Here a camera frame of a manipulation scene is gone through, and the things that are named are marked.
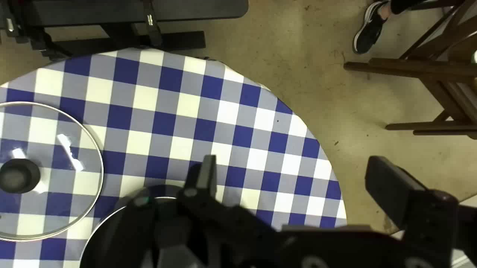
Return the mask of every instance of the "concrete floor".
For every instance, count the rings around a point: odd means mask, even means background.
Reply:
[[[242,20],[166,24],[164,29],[206,30],[207,50],[187,54],[219,60],[267,85],[325,148],[345,193],[349,224],[391,231],[391,222],[364,190],[368,157],[388,157],[430,188],[462,200],[477,193],[477,143],[467,137],[413,137],[383,130],[388,123],[430,121],[440,106],[418,81],[351,73],[343,70],[343,63],[365,62],[371,56],[398,57],[440,11],[395,18],[373,53],[358,57],[351,44],[365,6],[365,0],[251,0]],[[78,38],[99,35],[99,30],[55,33]],[[2,84],[45,64],[37,53],[3,36]]]

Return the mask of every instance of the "wooden chair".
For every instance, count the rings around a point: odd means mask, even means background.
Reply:
[[[432,123],[391,124],[386,130],[477,139],[477,12],[471,12],[477,3],[446,0],[438,5],[455,8],[400,60],[373,59],[370,63],[346,63],[345,69],[418,78],[444,109]]]

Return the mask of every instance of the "blue and white checkered tablecloth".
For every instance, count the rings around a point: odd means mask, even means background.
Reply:
[[[149,185],[181,187],[190,166],[210,154],[224,204],[242,204],[274,228],[346,224],[340,185],[306,124],[221,63],[125,50],[48,66],[0,88],[2,103],[37,102],[84,123],[106,170],[85,219],[60,237],[0,243],[2,268],[78,267],[88,237],[121,197]]]

